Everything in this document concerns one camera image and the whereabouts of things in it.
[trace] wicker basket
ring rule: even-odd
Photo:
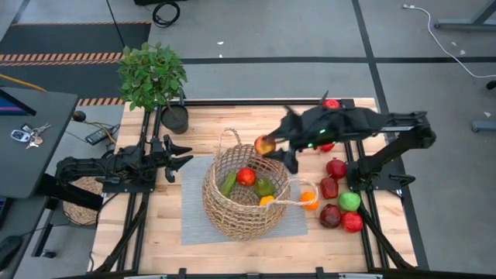
[[[256,239],[274,227],[286,211],[286,205],[310,205],[318,200],[318,189],[311,181],[298,180],[310,184],[315,189],[315,199],[307,202],[289,201],[291,193],[290,175],[284,165],[276,160],[263,158],[251,144],[242,144],[238,133],[231,128],[237,145],[221,153],[222,133],[214,162],[203,181],[203,205],[210,221],[224,235],[234,240]],[[229,198],[221,194],[219,187],[231,171],[241,167],[251,167],[257,177],[270,179],[275,187],[275,200],[259,206],[260,199],[254,187],[236,184]]]

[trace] wooden table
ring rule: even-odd
[[[355,98],[354,101],[356,106],[376,109],[372,98]],[[309,106],[296,105],[293,108],[302,112]],[[285,115],[285,110],[279,105],[190,106],[188,111],[189,130],[185,134],[174,135],[161,126],[160,138],[170,134],[175,144],[192,147],[190,154],[196,157],[212,155],[219,134],[225,127],[237,129],[243,143],[253,143],[259,135],[278,127],[280,119]],[[149,135],[153,130],[153,115],[150,119]],[[143,110],[137,108],[130,112],[129,104],[126,104],[117,147],[138,142],[142,120]],[[223,146],[234,144],[233,136],[227,136],[222,142]],[[373,154],[385,145],[385,141],[383,136],[377,136],[364,140],[363,144],[366,153]],[[356,160],[358,153],[353,151]],[[305,150],[298,155],[298,175],[318,184],[325,176],[326,163],[333,157],[346,160],[343,144],[337,144],[331,153]],[[345,179],[339,184],[340,191],[348,191]],[[129,195],[120,194],[102,210],[93,246],[96,267],[110,254],[122,235],[128,199]],[[136,200],[135,212],[139,201]],[[385,236],[405,260],[415,265],[412,241],[400,199],[390,192],[376,191],[376,201]],[[320,208],[329,202],[335,204],[337,200],[321,199]],[[156,191],[150,196],[147,211],[139,272],[177,274],[180,267],[186,267],[189,274],[315,273],[315,267],[324,267],[325,272],[366,271],[360,234],[322,227],[317,212],[305,213],[308,222],[306,236],[182,246],[181,174],[176,174],[176,182],[170,184],[165,180],[164,170],[159,170]],[[370,230],[369,234],[374,261],[379,266],[377,244]],[[126,268],[131,267],[134,239],[129,247]]]

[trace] gray placemat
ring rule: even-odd
[[[214,157],[195,157],[181,168],[181,245],[230,241],[214,227],[203,208],[203,178]],[[299,201],[299,183],[291,185],[291,200]],[[308,234],[301,206],[288,206],[281,220],[261,238],[303,236]]]

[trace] concrete floor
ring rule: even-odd
[[[434,19],[470,18],[486,0],[409,0]],[[0,38],[21,0],[0,2]],[[400,9],[395,0],[361,0],[375,57],[443,57],[426,30],[426,15]],[[131,0],[113,0],[119,21],[150,20]],[[179,2],[174,26],[152,26],[149,41],[170,44],[186,58],[206,57],[365,57],[350,1],[297,0]],[[110,21],[101,0],[31,0],[20,22]],[[434,30],[449,51],[466,56],[496,56],[496,34]],[[496,74],[494,64],[468,64],[475,74]],[[187,65],[189,98],[375,97],[366,64],[216,64]],[[496,134],[470,131],[470,122],[496,115],[487,80],[470,77],[457,64],[379,64],[392,112],[426,110],[438,135],[428,150],[403,156],[417,177],[411,191],[418,225],[432,270],[496,274],[496,230],[492,202]],[[84,108],[91,119],[117,123],[122,106]],[[87,131],[71,123],[79,136]],[[50,167],[64,156],[99,156],[91,147],[65,136]],[[56,228],[47,248],[60,258],[26,257],[17,278],[83,274],[93,241],[90,229]]]

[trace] monitor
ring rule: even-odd
[[[36,111],[0,88],[0,115],[35,115]]]

